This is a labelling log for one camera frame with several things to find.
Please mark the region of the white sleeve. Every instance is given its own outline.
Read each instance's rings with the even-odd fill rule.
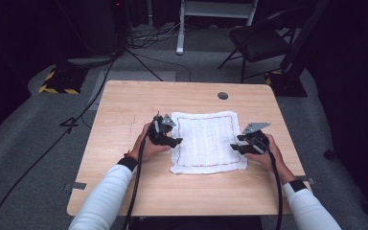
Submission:
[[[89,194],[69,229],[109,229],[118,215],[133,176],[124,165],[115,165]]]
[[[341,229],[333,216],[308,189],[294,192],[291,185],[284,185],[287,200],[300,230]]]

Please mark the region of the person's hand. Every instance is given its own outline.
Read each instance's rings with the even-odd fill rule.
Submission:
[[[143,137],[145,136],[146,132],[148,131],[148,128],[150,126],[150,123],[147,123],[143,126],[142,133],[137,137],[136,142],[134,144],[134,147],[132,151],[129,153],[129,156],[133,157],[136,161],[139,158],[139,148],[140,144],[143,140]],[[147,161],[150,160],[155,154],[170,150],[170,146],[156,146],[154,143],[150,140],[149,137],[146,138],[145,147],[143,149],[143,156],[142,160]]]
[[[280,152],[279,147],[276,145],[273,136],[270,134],[265,134],[265,136],[268,139],[270,148],[270,151],[273,153],[274,158],[276,158],[276,168],[280,175],[280,179],[282,181],[282,184],[287,184],[289,181],[295,180],[294,174],[289,170],[289,168],[286,166],[282,153]],[[271,159],[268,155],[268,152],[265,152],[264,154],[252,154],[252,153],[245,153],[244,157],[258,162],[262,165],[265,169],[273,173],[273,167],[271,165]]]

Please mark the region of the carpet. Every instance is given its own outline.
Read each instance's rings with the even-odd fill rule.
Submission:
[[[175,72],[160,71],[155,74],[163,81],[175,81]],[[130,72],[130,71],[110,71],[106,81],[160,81],[156,76],[150,72]],[[97,83],[92,91],[88,102],[91,102],[95,95],[100,90],[101,84],[104,81],[104,73],[100,73]],[[100,105],[101,97],[104,89],[101,90],[100,95],[95,102],[89,107],[89,110],[97,110]]]

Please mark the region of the person's left hand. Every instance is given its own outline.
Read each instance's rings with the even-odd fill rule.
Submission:
[[[150,123],[147,123],[143,126],[142,133],[137,137],[136,142],[134,144],[133,150],[129,153],[129,156],[133,157],[136,161],[139,158],[139,148],[140,144],[143,140],[143,137],[145,136],[146,132],[148,131],[148,128],[150,126]],[[142,161],[150,160],[155,154],[170,150],[170,146],[156,146],[154,143],[150,140],[149,137],[146,138],[146,144],[143,149],[143,156]]]

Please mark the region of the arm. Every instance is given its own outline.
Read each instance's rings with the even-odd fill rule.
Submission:
[[[149,124],[143,127],[133,150],[127,153],[126,157],[121,159],[117,165],[113,166],[92,190],[71,222],[69,229],[109,229],[112,226],[121,208],[127,186],[133,177],[133,170],[139,157],[140,144],[148,127]],[[142,159],[147,161],[156,153],[169,149],[169,146],[154,145],[148,137]]]
[[[271,135],[266,135],[270,142],[269,148],[276,158],[276,167],[287,195],[287,200],[295,222],[300,230],[310,229],[341,229],[331,214],[322,206],[319,200],[310,192],[301,180],[286,166],[282,154]],[[246,153],[246,158],[260,163],[265,169],[273,172],[270,157],[265,154]]]

